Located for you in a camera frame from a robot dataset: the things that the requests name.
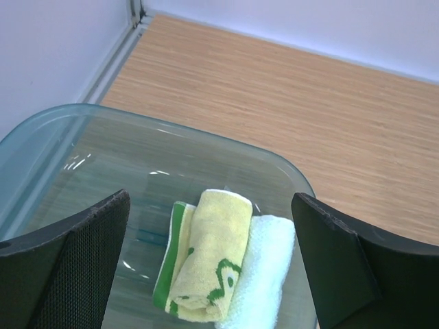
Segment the light mint green towel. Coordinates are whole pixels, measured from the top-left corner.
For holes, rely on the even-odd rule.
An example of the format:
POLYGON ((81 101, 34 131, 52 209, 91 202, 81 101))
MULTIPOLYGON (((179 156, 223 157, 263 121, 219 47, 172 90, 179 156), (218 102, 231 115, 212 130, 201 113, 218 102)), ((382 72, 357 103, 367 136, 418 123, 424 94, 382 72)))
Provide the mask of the light mint green towel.
POLYGON ((252 218, 241 275, 228 314, 215 323, 216 328, 276 326, 294 241, 292 220, 274 215, 252 218))

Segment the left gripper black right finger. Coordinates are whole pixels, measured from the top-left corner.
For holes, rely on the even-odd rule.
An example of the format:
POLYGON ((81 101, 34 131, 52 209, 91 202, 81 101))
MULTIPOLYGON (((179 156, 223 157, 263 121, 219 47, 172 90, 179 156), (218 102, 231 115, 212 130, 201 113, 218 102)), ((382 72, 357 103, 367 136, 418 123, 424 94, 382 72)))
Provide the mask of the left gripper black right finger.
POLYGON ((438 246, 295 193, 292 215, 321 328, 437 328, 438 246))

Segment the green frog pattern towel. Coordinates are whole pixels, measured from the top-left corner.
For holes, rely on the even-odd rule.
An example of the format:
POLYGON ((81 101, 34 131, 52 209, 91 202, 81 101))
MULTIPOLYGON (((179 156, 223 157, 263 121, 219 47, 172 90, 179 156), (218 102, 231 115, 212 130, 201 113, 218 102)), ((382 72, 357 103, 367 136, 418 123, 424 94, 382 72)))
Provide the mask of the green frog pattern towel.
POLYGON ((207 189, 197 205, 173 204, 169 238, 153 291, 155 307, 191 322, 226 318, 248 244, 252 203, 207 189))

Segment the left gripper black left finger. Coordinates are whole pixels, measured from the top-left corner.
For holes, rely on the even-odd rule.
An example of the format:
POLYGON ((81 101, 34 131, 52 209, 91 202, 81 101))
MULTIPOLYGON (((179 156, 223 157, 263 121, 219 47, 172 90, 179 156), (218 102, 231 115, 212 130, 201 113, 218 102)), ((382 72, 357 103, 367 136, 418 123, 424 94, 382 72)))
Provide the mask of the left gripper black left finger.
POLYGON ((120 190, 1 242, 2 328, 100 328, 121 253, 130 196, 120 190))

